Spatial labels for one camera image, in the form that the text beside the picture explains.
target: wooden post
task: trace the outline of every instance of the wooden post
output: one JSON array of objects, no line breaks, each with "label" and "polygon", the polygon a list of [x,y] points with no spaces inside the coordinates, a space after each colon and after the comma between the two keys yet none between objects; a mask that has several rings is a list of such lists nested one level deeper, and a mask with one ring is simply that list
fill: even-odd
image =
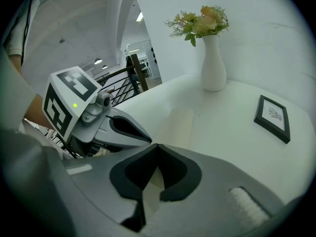
[{"label": "wooden post", "polygon": [[148,90],[148,86],[147,86],[142,68],[140,67],[137,54],[132,54],[130,57],[132,59],[133,65],[135,66],[135,71],[136,71],[136,74],[138,76],[138,79],[139,79],[140,85],[142,86],[143,91]]}]

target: ceiling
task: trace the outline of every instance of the ceiling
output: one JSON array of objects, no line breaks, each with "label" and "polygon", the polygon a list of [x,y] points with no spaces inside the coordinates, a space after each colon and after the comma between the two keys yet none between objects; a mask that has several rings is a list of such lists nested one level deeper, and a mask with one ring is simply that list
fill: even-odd
[{"label": "ceiling", "polygon": [[[110,49],[106,0],[40,0],[30,27],[22,67],[26,81],[42,93],[52,72],[72,66],[102,71],[115,66]],[[102,63],[94,65],[94,59]]]},{"label": "ceiling", "polygon": [[126,26],[123,32],[121,50],[126,50],[126,45],[131,45],[134,43],[139,43],[145,40],[149,40],[149,35],[147,32],[145,18],[142,21],[137,22],[136,19],[140,13],[140,7],[135,0],[129,11]]}]

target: floor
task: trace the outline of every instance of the floor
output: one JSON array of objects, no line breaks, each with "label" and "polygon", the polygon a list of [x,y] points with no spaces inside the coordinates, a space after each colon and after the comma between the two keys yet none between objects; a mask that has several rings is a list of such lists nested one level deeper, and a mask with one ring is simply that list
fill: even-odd
[{"label": "floor", "polygon": [[155,78],[155,79],[153,79],[152,77],[146,77],[145,80],[146,80],[146,83],[148,85],[148,89],[154,88],[154,87],[162,84],[160,77]]}]

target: white vase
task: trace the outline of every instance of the white vase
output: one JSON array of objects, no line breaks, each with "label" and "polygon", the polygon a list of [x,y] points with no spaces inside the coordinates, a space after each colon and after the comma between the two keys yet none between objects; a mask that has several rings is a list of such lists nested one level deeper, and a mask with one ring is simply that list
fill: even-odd
[{"label": "white vase", "polygon": [[226,68],[218,47],[217,35],[202,37],[205,44],[205,58],[201,71],[202,87],[209,91],[219,91],[226,84]]}]

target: staircase railing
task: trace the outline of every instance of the staircase railing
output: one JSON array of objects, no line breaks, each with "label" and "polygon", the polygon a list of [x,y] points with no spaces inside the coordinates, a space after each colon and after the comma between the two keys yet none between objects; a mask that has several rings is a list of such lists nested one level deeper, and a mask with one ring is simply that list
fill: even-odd
[{"label": "staircase railing", "polygon": [[[113,83],[111,83],[109,85],[106,85],[106,86],[104,86],[101,89],[102,91],[106,91],[106,92],[108,92],[110,94],[110,98],[111,98],[113,107],[118,105],[118,104],[120,104],[120,103],[122,103],[122,102],[124,102],[124,101],[126,101],[126,100],[128,100],[128,99],[130,99],[130,98],[132,98],[132,97],[134,97],[134,96],[136,96],[136,95],[138,95],[140,93],[140,91],[138,90],[137,82],[135,81],[135,79],[133,78],[132,74],[130,73],[131,70],[135,69],[135,72],[136,72],[136,75],[137,75],[138,80],[140,82],[140,86],[142,87],[142,90],[143,91],[148,90],[148,86],[147,86],[147,83],[146,83],[146,80],[145,80],[142,68],[141,68],[141,66],[139,64],[137,55],[136,54],[131,55],[131,60],[132,60],[132,63],[133,63],[132,66],[128,66],[126,68],[123,68],[123,69],[121,69],[119,71],[116,71],[116,72],[114,72],[112,74],[109,74],[108,76],[102,77],[101,79],[97,80],[97,82],[99,84],[104,85],[107,82],[108,79],[113,78],[113,77],[115,77],[115,76],[117,76],[119,74],[127,72],[127,76],[126,77],[124,77],[122,79],[119,79],[119,80],[117,80],[117,81],[115,81],[115,82],[113,82]],[[122,81],[122,80],[125,80],[125,81],[124,81],[124,83],[122,84],[121,87],[114,88],[114,89],[109,88],[109,87],[113,86],[114,84],[116,84],[117,82]],[[128,85],[132,85],[132,88],[127,90],[127,91],[125,91],[125,89],[128,89],[128,88],[126,88]],[[120,91],[121,89],[123,89],[122,93],[120,93],[119,95],[116,95],[116,96],[113,95],[113,92],[115,92],[117,90]],[[134,94],[132,96],[130,96],[130,97],[125,98],[130,91],[134,91]]]}]

